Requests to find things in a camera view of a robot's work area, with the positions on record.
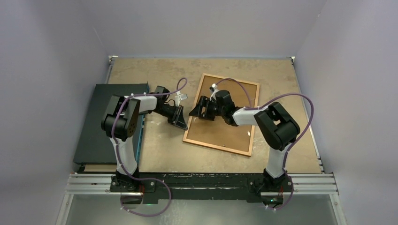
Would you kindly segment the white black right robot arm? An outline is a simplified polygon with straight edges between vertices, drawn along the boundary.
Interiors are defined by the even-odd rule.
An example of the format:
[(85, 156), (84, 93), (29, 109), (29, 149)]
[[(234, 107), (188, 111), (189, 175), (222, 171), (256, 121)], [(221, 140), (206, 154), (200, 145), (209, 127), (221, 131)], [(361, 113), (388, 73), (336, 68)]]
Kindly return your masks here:
[(287, 178), (287, 152), (300, 137), (301, 128), (279, 102), (259, 108), (238, 107), (229, 91), (219, 90), (209, 98), (201, 96), (189, 115), (204, 120), (222, 117), (226, 124), (234, 127), (257, 126), (270, 147), (263, 172), (265, 188), (274, 191)]

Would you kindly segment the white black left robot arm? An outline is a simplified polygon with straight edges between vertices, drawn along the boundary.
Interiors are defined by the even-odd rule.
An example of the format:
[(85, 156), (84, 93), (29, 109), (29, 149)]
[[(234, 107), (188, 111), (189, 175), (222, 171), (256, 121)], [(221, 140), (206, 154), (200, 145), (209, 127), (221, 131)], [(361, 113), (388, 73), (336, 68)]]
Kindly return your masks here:
[(129, 192), (139, 188), (140, 180), (138, 163), (134, 156), (132, 138), (141, 114), (155, 112), (167, 118), (169, 124), (187, 130), (181, 101), (187, 99), (176, 89), (174, 104), (168, 103), (171, 91), (157, 86), (155, 92), (130, 94), (129, 96), (113, 95), (107, 105), (101, 129), (112, 142), (116, 156), (116, 177), (122, 179), (122, 186)]

